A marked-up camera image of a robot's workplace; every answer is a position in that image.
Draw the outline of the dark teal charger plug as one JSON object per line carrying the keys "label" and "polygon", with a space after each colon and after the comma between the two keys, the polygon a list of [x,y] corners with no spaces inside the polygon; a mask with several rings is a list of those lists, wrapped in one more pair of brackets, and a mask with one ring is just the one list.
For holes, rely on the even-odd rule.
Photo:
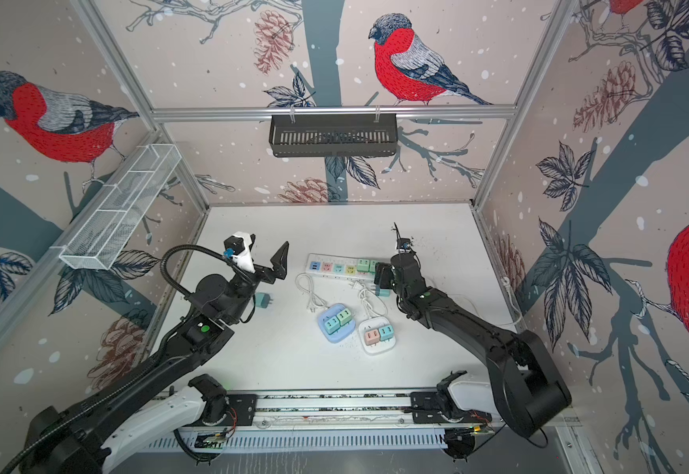
{"label": "dark teal charger plug", "polygon": [[377,288],[375,294],[378,297],[388,298],[392,295],[392,291],[389,288]]}

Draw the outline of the pink charger plug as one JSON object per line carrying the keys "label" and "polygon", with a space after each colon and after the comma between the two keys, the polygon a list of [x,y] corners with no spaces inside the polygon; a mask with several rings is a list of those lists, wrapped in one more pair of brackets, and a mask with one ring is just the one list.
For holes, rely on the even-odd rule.
{"label": "pink charger plug", "polygon": [[379,342],[378,329],[371,329],[364,333],[364,343],[366,346],[373,346]]}

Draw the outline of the light teal charger plug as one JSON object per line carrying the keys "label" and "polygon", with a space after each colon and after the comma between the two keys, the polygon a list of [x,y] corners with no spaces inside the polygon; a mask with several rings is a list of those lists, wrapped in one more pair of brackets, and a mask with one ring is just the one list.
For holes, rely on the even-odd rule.
{"label": "light teal charger plug", "polygon": [[324,321],[324,328],[327,335],[332,335],[340,329],[340,323],[338,323],[338,318],[332,316]]}

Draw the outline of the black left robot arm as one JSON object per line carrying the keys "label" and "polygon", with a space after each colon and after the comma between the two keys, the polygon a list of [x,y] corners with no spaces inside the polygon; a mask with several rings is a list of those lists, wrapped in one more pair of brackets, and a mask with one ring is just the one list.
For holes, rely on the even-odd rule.
{"label": "black left robot arm", "polygon": [[[255,303],[259,285],[287,277],[289,245],[283,243],[265,267],[253,262],[254,244],[255,235],[238,232],[225,240],[222,252],[192,244],[169,249],[160,273],[188,302],[188,313],[131,372],[64,411],[48,407],[36,415],[24,448],[4,472],[109,473],[167,432],[233,416],[226,389],[194,371],[227,345],[234,325],[247,322],[244,312]],[[168,269],[170,258],[186,251],[224,263],[233,278],[209,275],[196,290],[187,290]]]}

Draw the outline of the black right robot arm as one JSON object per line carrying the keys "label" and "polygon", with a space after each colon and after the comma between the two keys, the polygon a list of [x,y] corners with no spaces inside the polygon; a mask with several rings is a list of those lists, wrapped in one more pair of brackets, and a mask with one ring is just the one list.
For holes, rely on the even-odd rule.
{"label": "black right robot arm", "polygon": [[374,284],[395,292],[407,318],[449,337],[484,363],[494,405],[515,434],[529,438],[571,406],[571,391],[539,336],[488,323],[428,286],[414,252],[377,263]]}

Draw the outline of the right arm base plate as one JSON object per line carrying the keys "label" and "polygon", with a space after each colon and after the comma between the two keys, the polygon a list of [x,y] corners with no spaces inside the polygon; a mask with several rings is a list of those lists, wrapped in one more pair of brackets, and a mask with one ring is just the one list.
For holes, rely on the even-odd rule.
{"label": "right arm base plate", "polygon": [[409,407],[404,412],[413,417],[415,424],[468,424],[483,426],[492,422],[492,414],[459,408],[448,394],[437,391],[417,391],[409,395]]}

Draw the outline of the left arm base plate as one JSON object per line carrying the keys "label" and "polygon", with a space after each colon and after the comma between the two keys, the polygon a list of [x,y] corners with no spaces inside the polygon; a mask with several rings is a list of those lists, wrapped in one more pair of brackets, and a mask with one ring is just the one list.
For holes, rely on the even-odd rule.
{"label": "left arm base plate", "polygon": [[226,396],[226,410],[219,425],[231,428],[250,427],[255,418],[259,396],[251,393],[229,393]]}

